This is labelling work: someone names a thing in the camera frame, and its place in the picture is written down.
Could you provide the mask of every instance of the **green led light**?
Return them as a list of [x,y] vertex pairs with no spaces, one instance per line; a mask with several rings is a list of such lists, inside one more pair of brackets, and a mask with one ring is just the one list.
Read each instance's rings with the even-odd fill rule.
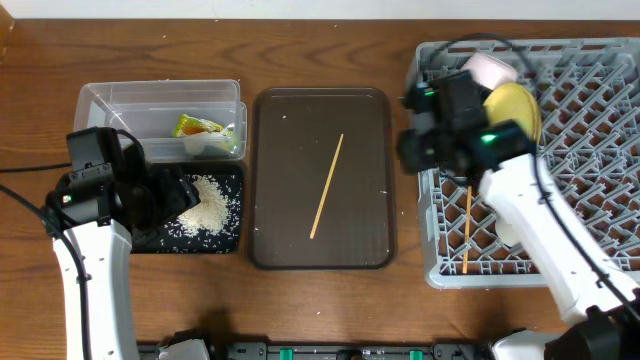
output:
[[495,140],[496,138],[497,138],[496,135],[486,134],[486,135],[482,135],[480,137],[480,140],[482,140],[483,143],[488,144],[488,143],[492,142],[493,140]]

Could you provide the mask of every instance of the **gray dish rack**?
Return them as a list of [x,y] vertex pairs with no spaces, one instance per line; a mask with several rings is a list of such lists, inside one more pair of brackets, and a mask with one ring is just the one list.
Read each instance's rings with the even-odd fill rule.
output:
[[[640,281],[640,39],[514,41],[526,49],[535,78],[497,41],[458,43],[419,71],[441,44],[418,46],[407,86],[416,78],[429,81],[458,71],[476,51],[514,66],[519,83],[532,92],[537,86],[540,153],[558,187],[605,252]],[[466,189],[437,170],[420,173],[418,184],[425,278],[431,286],[545,286],[522,245],[509,248],[496,236],[495,213],[477,196],[471,241],[465,244]],[[469,271],[463,275],[466,251]]]

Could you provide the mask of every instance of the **rice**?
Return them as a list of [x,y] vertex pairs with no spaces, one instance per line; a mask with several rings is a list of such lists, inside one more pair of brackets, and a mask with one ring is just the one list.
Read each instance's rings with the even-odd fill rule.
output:
[[200,230],[208,235],[218,235],[229,220],[229,200],[211,175],[193,175],[192,183],[200,193],[200,204],[178,216],[182,234],[195,237]]

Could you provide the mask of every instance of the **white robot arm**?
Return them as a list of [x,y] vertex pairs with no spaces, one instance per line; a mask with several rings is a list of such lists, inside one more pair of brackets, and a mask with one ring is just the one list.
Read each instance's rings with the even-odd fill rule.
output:
[[[121,149],[118,135],[134,145]],[[148,168],[126,132],[91,128],[68,135],[67,144],[73,171],[47,195],[42,214],[62,272],[67,358],[137,360],[131,231],[144,234],[175,218],[198,204],[198,192],[180,169]],[[164,360],[209,359],[197,339],[160,350]]]
[[[525,154],[501,163],[498,171],[486,171],[480,182],[480,196],[517,234],[547,282],[565,323],[571,326],[587,320],[587,309],[593,306],[603,312],[620,307],[620,300],[599,284],[589,264],[569,241],[546,204],[540,201],[542,195],[533,173],[533,161],[532,155]],[[538,168],[543,188],[551,193],[550,201],[561,220],[588,256],[609,274],[613,285],[627,300],[634,300],[638,284],[597,245],[540,159]],[[557,335],[519,332],[496,342],[492,352],[496,360],[541,360],[546,344],[556,338]]]

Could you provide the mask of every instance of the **white wall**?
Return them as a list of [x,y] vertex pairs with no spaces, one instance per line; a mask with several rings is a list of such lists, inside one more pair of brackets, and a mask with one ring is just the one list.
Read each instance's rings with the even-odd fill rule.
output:
[[0,0],[14,18],[611,19],[640,0]]

